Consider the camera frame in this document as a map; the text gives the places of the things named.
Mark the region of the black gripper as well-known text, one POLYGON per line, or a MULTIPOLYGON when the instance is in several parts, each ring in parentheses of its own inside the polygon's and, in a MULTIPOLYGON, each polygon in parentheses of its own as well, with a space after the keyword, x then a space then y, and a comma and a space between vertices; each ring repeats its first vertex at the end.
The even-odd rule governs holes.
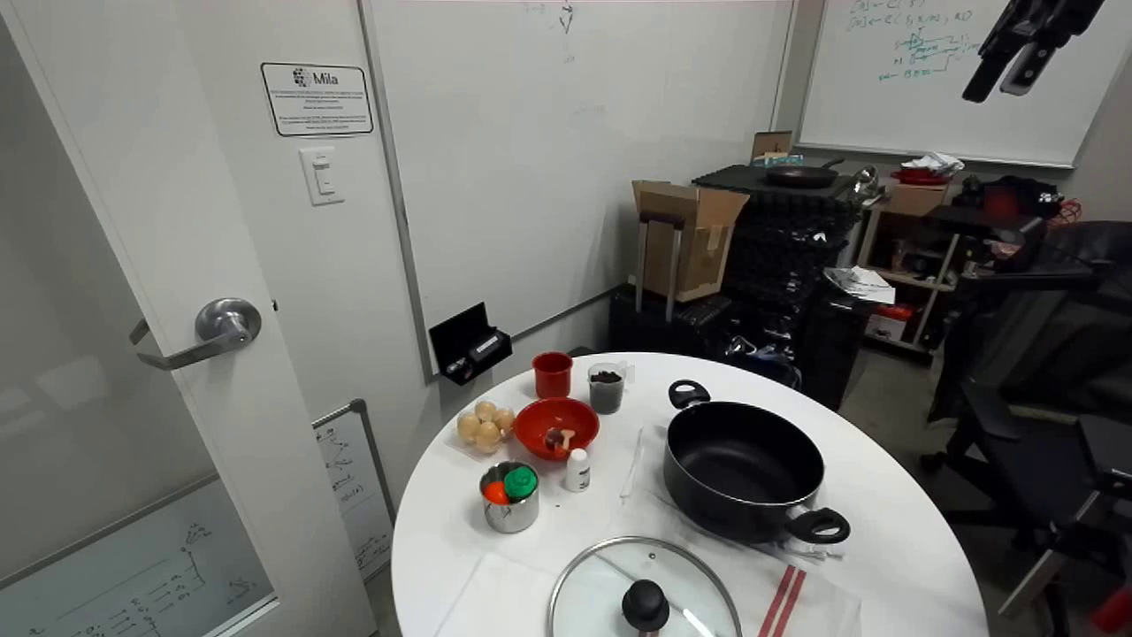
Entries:
POLYGON ((1087 34, 1104 0, 1008 0, 987 40, 962 98, 982 102, 990 90, 1024 96, 1054 53, 1087 34))

